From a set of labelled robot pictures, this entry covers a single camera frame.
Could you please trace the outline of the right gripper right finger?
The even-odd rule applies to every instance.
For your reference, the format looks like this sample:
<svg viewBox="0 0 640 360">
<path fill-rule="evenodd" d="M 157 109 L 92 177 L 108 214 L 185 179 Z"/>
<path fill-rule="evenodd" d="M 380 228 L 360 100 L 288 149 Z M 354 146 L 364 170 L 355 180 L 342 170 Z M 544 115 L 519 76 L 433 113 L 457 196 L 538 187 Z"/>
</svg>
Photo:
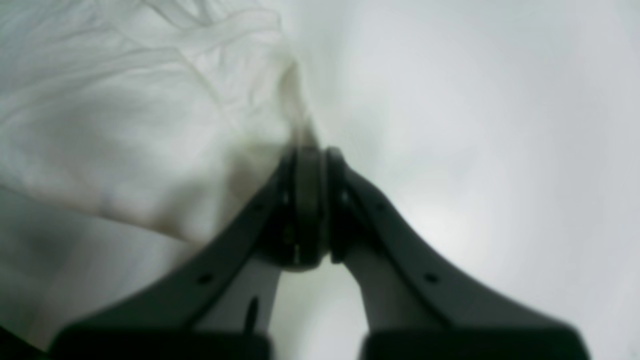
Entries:
<svg viewBox="0 0 640 360">
<path fill-rule="evenodd" d="M 331 257 L 354 276 L 362 360 L 587 360 L 579 332 L 494 291 L 429 246 L 338 148 L 325 152 Z"/>
</svg>

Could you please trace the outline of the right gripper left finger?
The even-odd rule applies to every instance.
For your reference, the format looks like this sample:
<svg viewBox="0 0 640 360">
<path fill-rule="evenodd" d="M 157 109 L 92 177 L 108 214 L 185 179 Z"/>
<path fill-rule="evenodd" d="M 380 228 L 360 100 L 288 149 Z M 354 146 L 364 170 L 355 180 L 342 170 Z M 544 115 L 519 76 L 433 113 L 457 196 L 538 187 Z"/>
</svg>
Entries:
<svg viewBox="0 0 640 360">
<path fill-rule="evenodd" d="M 67 326 L 53 360 L 270 360 L 283 270 L 322 259 L 322 154 L 290 150 L 228 227 L 180 268 Z"/>
</svg>

